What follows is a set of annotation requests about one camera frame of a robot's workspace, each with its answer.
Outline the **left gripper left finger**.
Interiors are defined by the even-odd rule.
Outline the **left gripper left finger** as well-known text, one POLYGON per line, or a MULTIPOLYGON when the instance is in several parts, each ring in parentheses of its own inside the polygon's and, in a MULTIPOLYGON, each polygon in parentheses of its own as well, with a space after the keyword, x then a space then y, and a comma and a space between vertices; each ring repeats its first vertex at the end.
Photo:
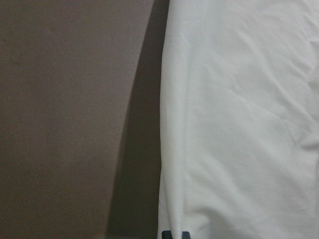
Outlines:
POLYGON ((172 239, 171 231, 162 231, 161 238, 162 239, 172 239))

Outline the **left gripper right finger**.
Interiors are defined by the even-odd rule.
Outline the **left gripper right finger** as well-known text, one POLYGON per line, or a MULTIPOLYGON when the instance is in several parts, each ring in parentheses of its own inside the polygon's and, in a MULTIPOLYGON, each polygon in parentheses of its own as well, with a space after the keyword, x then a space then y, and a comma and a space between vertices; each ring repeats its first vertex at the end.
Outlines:
POLYGON ((191 239, 190 232, 183 231, 181 235, 182 239, 191 239))

